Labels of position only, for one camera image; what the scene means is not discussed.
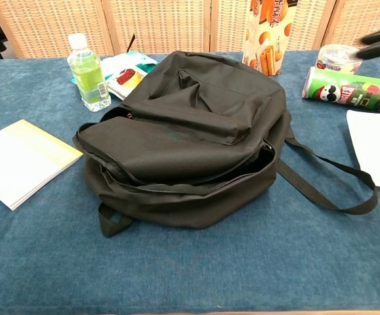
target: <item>pringles logo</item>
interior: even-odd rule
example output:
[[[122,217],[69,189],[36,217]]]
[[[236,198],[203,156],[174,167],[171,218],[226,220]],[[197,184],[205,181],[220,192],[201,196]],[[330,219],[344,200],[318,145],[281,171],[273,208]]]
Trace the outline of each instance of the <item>pringles logo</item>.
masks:
[[[341,96],[338,103],[347,104],[347,102],[352,98],[354,92],[356,92],[356,87],[348,87],[346,85],[341,86]]]

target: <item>plastic container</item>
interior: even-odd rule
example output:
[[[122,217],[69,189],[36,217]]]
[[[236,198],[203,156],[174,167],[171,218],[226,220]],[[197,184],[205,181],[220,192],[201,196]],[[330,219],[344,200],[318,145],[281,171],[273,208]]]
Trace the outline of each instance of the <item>plastic container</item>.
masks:
[[[311,67],[302,97],[380,112],[380,79]]]
[[[330,69],[355,74],[362,64],[362,60],[356,58],[357,52],[356,47],[348,45],[326,45],[320,49],[315,66],[318,69]]]
[[[88,48],[85,34],[70,34],[68,39],[73,51],[67,62],[84,105],[92,112],[108,107],[111,105],[111,96],[102,76],[99,56]]]

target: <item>notebook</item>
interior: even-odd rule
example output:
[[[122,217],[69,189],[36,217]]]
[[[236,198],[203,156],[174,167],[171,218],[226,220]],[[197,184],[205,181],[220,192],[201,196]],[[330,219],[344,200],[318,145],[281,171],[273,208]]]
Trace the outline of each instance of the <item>notebook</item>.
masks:
[[[0,201],[15,210],[81,155],[25,120],[0,130]]]
[[[349,110],[347,122],[361,170],[380,187],[380,114]]]

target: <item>packaging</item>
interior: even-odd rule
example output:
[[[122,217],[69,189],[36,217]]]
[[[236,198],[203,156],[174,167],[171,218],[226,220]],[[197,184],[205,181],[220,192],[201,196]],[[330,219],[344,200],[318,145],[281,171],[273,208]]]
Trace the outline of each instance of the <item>packaging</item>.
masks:
[[[277,75],[298,0],[251,0],[242,62],[265,75]]]
[[[146,72],[136,66],[122,68],[106,81],[108,91],[120,99],[124,99],[143,80]]]
[[[100,67],[105,80],[113,74],[119,74],[122,70],[130,67],[138,67],[144,74],[151,72],[158,62],[149,56],[146,56],[142,52],[129,51],[123,54],[118,54],[117,56],[104,58]],[[76,84],[75,78],[72,76],[72,82]]]
[[[302,97],[380,112],[380,79],[311,67]]]
[[[356,47],[348,45],[325,45],[321,47],[318,53],[315,66],[318,69],[330,69],[355,74],[362,64],[362,60],[356,58],[358,51],[359,49]]]

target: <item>black fabric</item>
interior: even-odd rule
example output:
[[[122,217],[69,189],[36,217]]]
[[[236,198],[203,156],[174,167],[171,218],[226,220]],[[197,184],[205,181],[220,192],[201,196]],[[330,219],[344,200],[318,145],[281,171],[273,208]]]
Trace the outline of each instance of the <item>black fabric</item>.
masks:
[[[331,164],[332,166],[335,166],[336,168],[348,174],[354,175],[359,180],[361,180],[367,187],[369,187],[373,192],[372,196],[368,200],[366,200],[364,203],[361,203],[351,208],[345,208],[345,209],[339,208],[338,206],[330,202],[326,197],[324,197],[319,191],[317,191],[317,189],[315,189],[311,184],[309,184],[305,179],[303,179],[299,174],[297,174],[292,168],[290,168],[282,160],[279,160],[278,166],[277,166],[277,171],[279,172],[279,174],[281,174],[281,176],[283,176],[288,182],[290,182],[296,189],[298,189],[298,191],[300,191],[308,199],[310,199],[311,201],[317,203],[318,205],[322,207],[335,210],[338,212],[342,212],[342,213],[348,213],[350,215],[364,215],[366,213],[369,213],[376,207],[376,205],[378,204],[377,190],[369,174],[359,169],[355,169],[353,167],[349,167],[349,166],[334,162],[325,157],[317,156],[310,148],[300,144],[296,140],[295,135],[293,134],[293,131],[291,130],[291,128],[289,129],[286,142],[292,146],[296,146],[298,148],[303,149],[309,154],[316,156],[320,160],[327,162]]]
[[[89,157],[85,178],[102,201],[105,236],[133,219],[205,228],[263,193],[278,167],[307,197],[339,210],[279,161],[285,140],[301,146],[291,140],[284,90],[241,62],[174,52],[122,105],[74,137]],[[369,175],[319,158],[374,188]],[[345,212],[357,214],[376,201]],[[118,223],[110,220],[115,211]]]

